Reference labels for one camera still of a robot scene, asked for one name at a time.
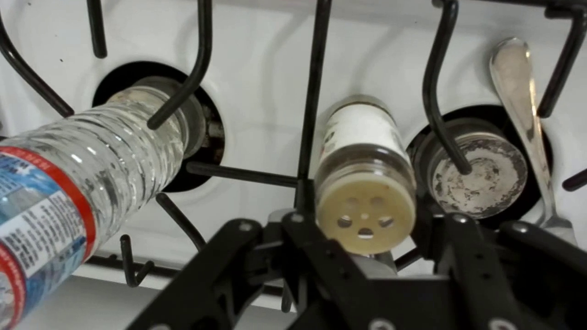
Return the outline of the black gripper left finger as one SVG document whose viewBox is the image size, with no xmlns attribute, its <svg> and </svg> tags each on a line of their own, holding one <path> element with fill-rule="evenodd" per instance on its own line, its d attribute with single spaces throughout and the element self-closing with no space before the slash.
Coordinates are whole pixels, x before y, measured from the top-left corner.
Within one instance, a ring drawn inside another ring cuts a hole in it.
<svg viewBox="0 0 587 330">
<path fill-rule="evenodd" d="M 234 330 L 276 281 L 298 312 L 291 330 L 399 330 L 382 299 L 390 281 L 370 279 L 296 213 L 230 221 L 127 330 Z"/>
</svg>

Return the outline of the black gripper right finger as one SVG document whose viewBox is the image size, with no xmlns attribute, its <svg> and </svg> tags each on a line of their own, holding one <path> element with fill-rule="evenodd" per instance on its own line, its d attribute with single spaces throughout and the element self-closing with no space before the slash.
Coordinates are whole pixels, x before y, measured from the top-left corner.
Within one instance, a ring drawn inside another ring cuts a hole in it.
<svg viewBox="0 0 587 330">
<path fill-rule="evenodd" d="M 487 330 L 587 330 L 587 254 L 520 221 L 487 230 L 426 208 L 415 243 L 447 276 L 467 320 Z"/>
</svg>

